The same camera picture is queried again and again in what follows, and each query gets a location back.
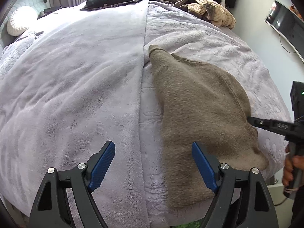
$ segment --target television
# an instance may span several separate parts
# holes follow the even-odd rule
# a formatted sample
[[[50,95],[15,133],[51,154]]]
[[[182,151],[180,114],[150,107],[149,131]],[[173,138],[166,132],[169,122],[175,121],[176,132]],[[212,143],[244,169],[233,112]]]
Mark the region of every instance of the television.
[[[265,21],[295,50],[304,62],[304,22],[294,12],[275,0]]]

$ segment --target metal bolt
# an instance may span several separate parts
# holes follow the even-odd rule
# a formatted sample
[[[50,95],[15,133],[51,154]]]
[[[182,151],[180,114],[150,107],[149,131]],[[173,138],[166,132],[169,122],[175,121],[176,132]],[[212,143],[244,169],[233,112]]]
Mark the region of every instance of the metal bolt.
[[[221,168],[224,169],[224,170],[227,170],[229,168],[229,165],[226,164],[226,163],[222,163]]]
[[[252,172],[254,173],[254,174],[259,174],[259,169],[258,168],[252,168]]]
[[[78,169],[83,169],[83,168],[85,168],[85,163],[80,163],[78,166],[77,166],[77,168]]]
[[[47,170],[47,172],[50,173],[50,174],[53,173],[54,171],[55,171],[55,169],[54,169],[53,167],[51,167],[51,168],[49,168],[49,169]]]

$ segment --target hand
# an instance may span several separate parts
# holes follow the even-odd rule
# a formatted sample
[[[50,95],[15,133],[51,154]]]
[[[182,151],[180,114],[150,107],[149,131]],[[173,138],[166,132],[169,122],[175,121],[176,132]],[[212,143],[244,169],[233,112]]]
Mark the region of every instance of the hand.
[[[286,147],[285,152],[289,152],[289,146]],[[289,182],[293,180],[293,167],[304,170],[304,157],[294,156],[291,158],[289,154],[286,156],[282,180],[284,186],[288,186]]]

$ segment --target white round pillow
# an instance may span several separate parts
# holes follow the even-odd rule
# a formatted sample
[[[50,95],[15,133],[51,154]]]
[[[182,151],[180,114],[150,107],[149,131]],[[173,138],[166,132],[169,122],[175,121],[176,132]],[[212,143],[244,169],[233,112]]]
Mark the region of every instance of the white round pillow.
[[[21,6],[12,13],[7,21],[7,32],[12,36],[20,36],[37,20],[35,9]]]

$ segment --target tufted headboard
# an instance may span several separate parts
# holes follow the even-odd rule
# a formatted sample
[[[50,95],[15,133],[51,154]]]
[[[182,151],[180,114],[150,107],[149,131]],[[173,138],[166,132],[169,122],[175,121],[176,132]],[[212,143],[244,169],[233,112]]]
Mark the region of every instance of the tufted headboard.
[[[37,16],[43,9],[47,8],[46,4],[43,2],[43,0],[20,0],[17,1],[14,6],[10,9],[7,16],[5,17],[2,25],[0,26],[0,53],[2,50],[9,44],[11,44],[15,37],[9,35],[6,30],[6,24],[9,17],[12,15],[12,13],[21,6],[30,6],[33,9],[36,10]]]

